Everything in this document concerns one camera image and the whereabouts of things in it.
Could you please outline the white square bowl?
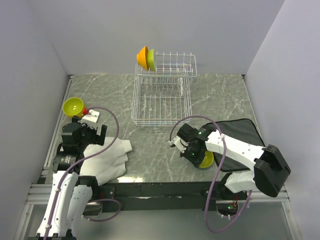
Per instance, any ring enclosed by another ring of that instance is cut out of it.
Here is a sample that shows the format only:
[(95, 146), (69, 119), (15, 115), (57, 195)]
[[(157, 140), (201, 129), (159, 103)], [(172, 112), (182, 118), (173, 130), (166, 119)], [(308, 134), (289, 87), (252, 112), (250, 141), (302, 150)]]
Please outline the white square bowl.
[(157, 63), (156, 63), (156, 53), (154, 49), (150, 49), (146, 54), (146, 62), (148, 69), (152, 72), (156, 71)]

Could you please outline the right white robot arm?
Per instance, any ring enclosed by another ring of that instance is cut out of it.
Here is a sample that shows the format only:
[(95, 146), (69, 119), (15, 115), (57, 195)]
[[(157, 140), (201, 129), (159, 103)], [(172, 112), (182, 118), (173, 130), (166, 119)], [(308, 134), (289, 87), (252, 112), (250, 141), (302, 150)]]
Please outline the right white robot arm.
[(219, 186), (220, 196), (227, 200), (238, 192), (251, 190), (259, 190), (275, 198), (291, 174), (289, 165), (276, 146), (253, 145), (225, 135), (209, 124), (196, 129), (185, 123), (169, 144), (179, 149), (181, 157), (195, 167), (201, 165), (207, 152), (224, 155), (242, 164), (244, 170), (232, 171)]

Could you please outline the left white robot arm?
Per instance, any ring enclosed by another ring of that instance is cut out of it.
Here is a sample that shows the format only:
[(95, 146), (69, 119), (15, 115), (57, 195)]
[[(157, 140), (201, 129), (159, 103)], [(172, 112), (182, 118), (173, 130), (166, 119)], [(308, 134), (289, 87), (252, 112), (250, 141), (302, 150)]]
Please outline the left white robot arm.
[(63, 126), (62, 141), (53, 159), (52, 188), (35, 240), (74, 240), (76, 224), (89, 201), (96, 200), (100, 188), (95, 176), (80, 176), (84, 151), (89, 145), (103, 146), (107, 126), (97, 129), (86, 123)]

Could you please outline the orange bowl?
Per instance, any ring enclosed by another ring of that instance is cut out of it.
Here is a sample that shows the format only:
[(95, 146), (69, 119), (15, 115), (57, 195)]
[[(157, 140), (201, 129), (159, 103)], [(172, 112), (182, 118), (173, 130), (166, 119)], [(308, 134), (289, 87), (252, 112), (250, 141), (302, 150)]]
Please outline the orange bowl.
[(145, 45), (140, 52), (136, 55), (136, 61), (139, 66), (141, 66), (144, 70), (149, 70), (149, 65), (147, 62), (148, 55), (148, 47)]

